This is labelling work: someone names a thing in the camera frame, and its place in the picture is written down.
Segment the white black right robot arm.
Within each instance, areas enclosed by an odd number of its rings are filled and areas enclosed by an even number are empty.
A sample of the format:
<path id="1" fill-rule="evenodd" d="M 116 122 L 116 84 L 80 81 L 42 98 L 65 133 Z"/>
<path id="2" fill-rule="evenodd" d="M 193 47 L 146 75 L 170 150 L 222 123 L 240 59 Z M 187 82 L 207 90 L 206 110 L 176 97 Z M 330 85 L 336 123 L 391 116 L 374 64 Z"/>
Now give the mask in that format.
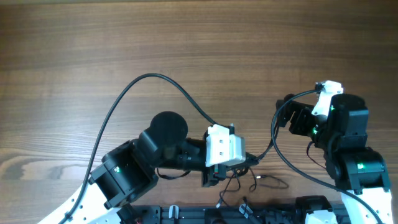
<path id="1" fill-rule="evenodd" d="M 308 136 L 324 152 L 333 185 L 287 165 L 301 176 L 338 191 L 351 223 L 392 223 L 391 182 L 385 160 L 366 145 L 369 110 L 364 100 L 346 93 L 320 93 L 320 108 L 299 103 L 287 95 L 276 103 L 272 124 L 290 122 L 292 134 Z"/>

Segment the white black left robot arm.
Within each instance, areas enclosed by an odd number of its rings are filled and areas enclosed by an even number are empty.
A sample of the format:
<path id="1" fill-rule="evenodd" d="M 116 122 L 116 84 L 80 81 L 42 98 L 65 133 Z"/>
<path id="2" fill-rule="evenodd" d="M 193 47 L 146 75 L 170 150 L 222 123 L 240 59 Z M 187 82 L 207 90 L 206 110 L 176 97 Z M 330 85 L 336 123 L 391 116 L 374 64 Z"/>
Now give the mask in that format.
<path id="1" fill-rule="evenodd" d="M 245 140 L 232 126 L 212 124 L 202 140 L 187 136 L 187 122 L 175 112 L 157 114 L 137 139 L 108 152 L 82 185 L 42 223 L 118 223 L 131 204 L 154 188 L 156 168 L 199 171 L 211 187 L 246 160 Z"/>

